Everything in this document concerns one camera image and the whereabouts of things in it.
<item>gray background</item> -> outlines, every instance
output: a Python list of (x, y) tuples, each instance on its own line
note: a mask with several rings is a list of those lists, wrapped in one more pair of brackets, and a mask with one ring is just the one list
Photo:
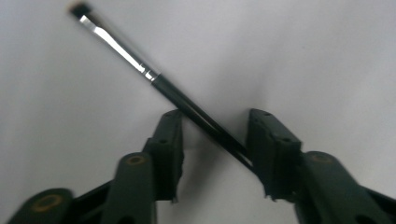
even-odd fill
[[(0, 222), (30, 196), (80, 195), (112, 178), (174, 106), (66, 13), (69, 1), (0, 6)], [(240, 141), (248, 109), (275, 114), (304, 151), (340, 159), (396, 197), (396, 2), (92, 1)], [(297, 223), (190, 122), (179, 203), (159, 223)]]

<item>silver ferrule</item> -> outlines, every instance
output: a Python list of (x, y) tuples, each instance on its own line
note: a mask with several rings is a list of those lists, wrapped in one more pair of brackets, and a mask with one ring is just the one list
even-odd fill
[(93, 12), (89, 12), (81, 16), (78, 21), (88, 30), (105, 41), (105, 43), (113, 48), (123, 59), (125, 59), (125, 61), (127, 61), (134, 69), (137, 70), (137, 72), (139, 72), (150, 82), (154, 81), (159, 75), (155, 73), (148, 65), (144, 64), (143, 61), (139, 59), (131, 50), (131, 48), (128, 48), (126, 44), (120, 41), (120, 38), (116, 37), (114, 33), (110, 32), (108, 27), (105, 27), (101, 19)]

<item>brush bristles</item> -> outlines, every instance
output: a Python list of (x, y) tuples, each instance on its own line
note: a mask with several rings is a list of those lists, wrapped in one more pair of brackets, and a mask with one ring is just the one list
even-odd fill
[(82, 16), (91, 12), (91, 7), (87, 3), (76, 3), (69, 8), (69, 12), (81, 19)]

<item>brush tip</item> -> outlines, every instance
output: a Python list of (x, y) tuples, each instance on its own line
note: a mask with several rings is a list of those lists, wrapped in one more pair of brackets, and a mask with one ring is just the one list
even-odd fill
[(84, 2), (75, 3), (69, 8), (69, 12), (76, 16), (78, 19), (81, 19), (82, 16), (90, 13), (91, 10), (91, 7)]

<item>white surface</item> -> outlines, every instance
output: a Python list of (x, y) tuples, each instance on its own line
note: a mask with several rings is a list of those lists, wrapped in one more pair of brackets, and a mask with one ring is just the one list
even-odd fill
[[(140, 151), (174, 107), (65, 12), (68, 1), (0, 7), (0, 222), (30, 196), (80, 195)], [(95, 1), (119, 30), (239, 140), (248, 109), (274, 113), (304, 151), (337, 157), (396, 197), (396, 3)], [(159, 223), (297, 223), (189, 122), (179, 203)]]

